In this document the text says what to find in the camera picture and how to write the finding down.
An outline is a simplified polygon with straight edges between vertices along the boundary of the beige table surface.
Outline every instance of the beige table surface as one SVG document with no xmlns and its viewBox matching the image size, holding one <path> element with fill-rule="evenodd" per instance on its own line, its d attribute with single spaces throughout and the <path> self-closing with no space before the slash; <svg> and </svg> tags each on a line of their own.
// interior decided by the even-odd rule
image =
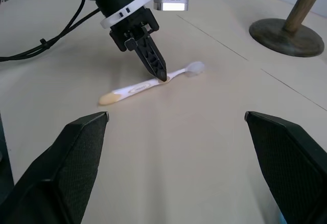
<svg viewBox="0 0 327 224">
<path fill-rule="evenodd" d="M 57 35 L 80 0 L 10 0 L 0 7 L 0 53 L 30 49 Z M 86 2 L 82 16 L 96 8 Z M 152 34 L 168 71 L 203 61 L 204 74 L 180 76 L 108 107 L 98 98 L 147 80 L 134 52 L 122 53 L 91 18 L 32 60 L 0 63 L 0 111 L 13 176 L 55 140 L 65 124 L 101 110 L 110 121 L 83 223 L 277 223 L 244 114 L 300 124 L 325 150 L 327 57 L 272 52 L 248 35 L 265 17 L 285 18 L 278 0 L 191 0 L 189 12 L 153 11 Z M 327 42 L 327 20 L 305 24 Z"/>
</svg>

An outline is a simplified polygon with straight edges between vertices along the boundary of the toothbrush handle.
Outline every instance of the toothbrush handle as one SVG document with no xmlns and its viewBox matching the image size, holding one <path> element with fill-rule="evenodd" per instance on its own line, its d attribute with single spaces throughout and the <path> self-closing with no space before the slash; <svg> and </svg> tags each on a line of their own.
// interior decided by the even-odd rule
<svg viewBox="0 0 327 224">
<path fill-rule="evenodd" d="M 130 97 L 132 95 L 135 95 L 139 92 L 142 92 L 144 90 L 147 90 L 153 86 L 157 86 L 160 85 L 160 81 L 156 78 L 153 78 L 149 81 L 145 81 L 145 82 L 141 82 L 139 84 L 136 85 L 132 85 L 129 87 L 124 87 L 124 88 L 120 88 L 120 89 L 116 89 L 114 91 L 112 91 L 109 94 L 106 94 L 104 96 L 102 96 L 99 99 L 99 104 L 100 105 L 110 105 L 113 104 L 117 101 L 123 100 L 127 97 Z"/>
</svg>

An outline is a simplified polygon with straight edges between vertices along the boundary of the dark round base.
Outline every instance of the dark round base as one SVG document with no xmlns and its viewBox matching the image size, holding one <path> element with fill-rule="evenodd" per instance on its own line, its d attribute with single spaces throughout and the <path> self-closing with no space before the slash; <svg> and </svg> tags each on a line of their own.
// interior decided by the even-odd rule
<svg viewBox="0 0 327 224">
<path fill-rule="evenodd" d="M 313 57 L 323 52 L 324 43 L 316 32 L 301 26 L 292 34 L 283 29 L 284 24 L 283 19 L 261 19 L 251 25 L 249 32 L 260 44 L 282 54 Z"/>
</svg>

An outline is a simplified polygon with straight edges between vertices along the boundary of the cable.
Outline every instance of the cable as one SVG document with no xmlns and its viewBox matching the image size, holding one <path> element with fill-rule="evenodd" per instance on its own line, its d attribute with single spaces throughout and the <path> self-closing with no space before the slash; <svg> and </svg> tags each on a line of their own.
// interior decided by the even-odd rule
<svg viewBox="0 0 327 224">
<path fill-rule="evenodd" d="M 28 51 L 25 51 L 23 53 L 16 54 L 16 55 L 13 55 L 13 56 L 9 56 L 9 57 L 0 57 L 0 62 L 5 62 L 5 61 L 9 61 L 9 60 L 22 60 L 22 59 L 28 59 L 28 58 L 35 57 L 35 56 L 43 53 L 45 50 L 51 48 L 63 36 L 67 35 L 69 32 L 74 30 L 76 27 L 81 25 L 83 22 L 85 22 L 86 20 L 88 20 L 89 18 L 91 18 L 92 16 L 97 14 L 98 12 L 100 12 L 99 9 L 96 9 L 93 12 L 91 12 L 90 14 L 88 14 L 87 16 L 85 16 L 84 18 L 82 18 L 81 20 L 79 20 L 77 23 L 75 23 L 72 26 L 72 24 L 74 23 L 74 21 L 76 20 L 76 18 L 80 14 L 80 12 L 82 11 L 82 9 L 84 7 L 84 4 L 85 4 L 85 0 L 82 0 L 78 10 L 76 11 L 76 13 L 72 17 L 72 19 L 69 21 L 67 26 L 62 30 L 62 32 L 58 36 L 50 39 L 49 41 L 41 39 L 40 40 L 41 43 L 42 43 L 41 45 L 39 45 L 39 46 L 37 46 L 37 47 L 35 47 L 33 49 L 30 49 Z"/>
</svg>

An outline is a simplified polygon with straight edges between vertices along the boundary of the white toothbrush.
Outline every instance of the white toothbrush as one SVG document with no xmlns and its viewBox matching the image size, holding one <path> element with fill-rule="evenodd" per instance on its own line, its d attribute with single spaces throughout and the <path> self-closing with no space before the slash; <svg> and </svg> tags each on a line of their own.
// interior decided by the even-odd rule
<svg viewBox="0 0 327 224">
<path fill-rule="evenodd" d="M 116 89 L 109 94 L 106 94 L 102 96 L 99 99 L 100 105 L 110 105 L 113 103 L 116 103 L 117 101 L 123 100 L 127 97 L 130 97 L 132 95 L 138 94 L 139 92 L 142 92 L 144 90 L 147 90 L 151 87 L 166 84 L 170 80 L 172 80 L 174 77 L 176 77 L 179 74 L 185 73 L 187 76 L 196 76 L 204 71 L 204 64 L 202 62 L 193 62 L 189 64 L 186 68 L 171 72 L 167 74 L 167 81 L 162 82 L 159 79 L 153 78 L 149 81 L 141 82 L 136 85 Z"/>
</svg>

